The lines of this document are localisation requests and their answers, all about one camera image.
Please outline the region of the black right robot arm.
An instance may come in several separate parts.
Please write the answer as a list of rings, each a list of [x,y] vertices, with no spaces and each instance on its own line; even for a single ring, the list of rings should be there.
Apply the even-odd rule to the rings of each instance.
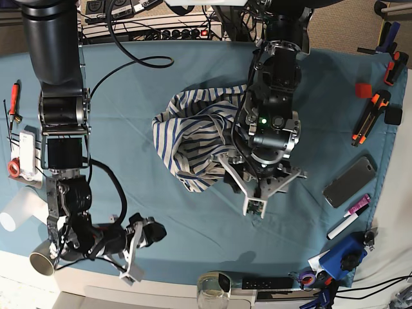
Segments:
[[[41,85],[41,167],[46,178],[48,239],[30,254],[32,267],[51,276],[79,261],[111,263],[132,285],[144,271],[136,264],[139,248],[155,242],[157,223],[135,214],[127,227],[127,201],[118,189],[119,216],[95,225],[89,209],[92,192],[81,171],[93,164],[88,151],[90,94],[80,64],[75,1],[20,1],[33,70]]]

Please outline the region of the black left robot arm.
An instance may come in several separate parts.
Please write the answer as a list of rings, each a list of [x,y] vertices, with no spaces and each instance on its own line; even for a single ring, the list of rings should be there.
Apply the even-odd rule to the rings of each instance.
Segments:
[[[301,135],[292,107],[300,55],[320,1],[248,1],[262,35],[245,84],[176,94],[152,121],[154,148],[190,192],[223,180],[244,195],[242,211],[264,217],[271,196],[305,173],[289,158]]]

